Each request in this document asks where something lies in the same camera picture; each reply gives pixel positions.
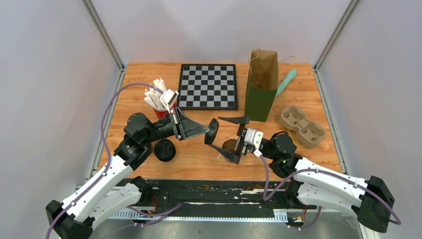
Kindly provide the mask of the clear brown plastic cup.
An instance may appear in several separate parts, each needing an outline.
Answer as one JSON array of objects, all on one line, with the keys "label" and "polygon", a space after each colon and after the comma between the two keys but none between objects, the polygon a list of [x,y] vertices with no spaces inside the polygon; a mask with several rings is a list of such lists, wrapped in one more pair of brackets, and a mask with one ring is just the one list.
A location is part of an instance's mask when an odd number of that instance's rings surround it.
[{"label": "clear brown plastic cup", "polygon": [[222,145],[222,148],[224,149],[235,149],[237,147],[237,140],[236,139],[229,139],[227,141],[225,141]]}]

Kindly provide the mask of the black cup lid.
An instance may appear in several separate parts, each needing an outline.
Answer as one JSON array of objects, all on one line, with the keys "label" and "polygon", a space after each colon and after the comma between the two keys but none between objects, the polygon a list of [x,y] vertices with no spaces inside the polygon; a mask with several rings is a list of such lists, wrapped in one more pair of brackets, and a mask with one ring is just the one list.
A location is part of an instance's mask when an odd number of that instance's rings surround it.
[{"label": "black cup lid", "polygon": [[218,129],[219,129],[218,120],[213,118],[210,121],[208,128],[209,128],[209,132],[207,132],[205,134],[205,138],[204,138],[204,143],[207,144],[207,145],[212,144],[214,142],[215,138],[216,138],[216,135],[217,135],[217,132],[218,132]]}]

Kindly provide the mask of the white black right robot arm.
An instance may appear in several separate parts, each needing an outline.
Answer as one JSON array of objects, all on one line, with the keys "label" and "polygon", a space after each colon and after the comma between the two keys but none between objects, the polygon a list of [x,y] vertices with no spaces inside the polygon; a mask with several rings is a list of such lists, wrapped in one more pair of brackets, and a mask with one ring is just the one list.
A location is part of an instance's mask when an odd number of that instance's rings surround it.
[{"label": "white black right robot arm", "polygon": [[237,139],[217,151],[228,161],[239,163],[252,153],[264,162],[266,173],[273,172],[287,185],[284,201],[296,208],[300,204],[336,210],[353,216],[363,226],[385,233],[390,223],[402,222],[394,212],[394,196],[377,176],[369,179],[342,174],[296,153],[296,145],[286,131],[264,137],[263,132],[247,128],[249,117],[227,118],[238,125]]}]

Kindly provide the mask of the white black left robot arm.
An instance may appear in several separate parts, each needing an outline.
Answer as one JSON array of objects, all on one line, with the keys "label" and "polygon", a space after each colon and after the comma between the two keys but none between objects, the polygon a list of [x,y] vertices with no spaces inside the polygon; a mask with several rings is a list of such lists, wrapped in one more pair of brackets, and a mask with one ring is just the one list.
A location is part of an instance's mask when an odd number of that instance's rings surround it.
[{"label": "white black left robot arm", "polygon": [[143,113],[132,114],[124,128],[124,138],[114,154],[107,151],[107,163],[78,191],[46,206],[52,231],[63,239],[87,239],[106,219],[121,209],[152,201],[151,185],[138,176],[121,190],[107,193],[122,179],[135,171],[151,154],[151,143],[175,136],[178,140],[208,133],[210,129],[184,115],[180,108],[171,110],[168,118],[151,122]]}]

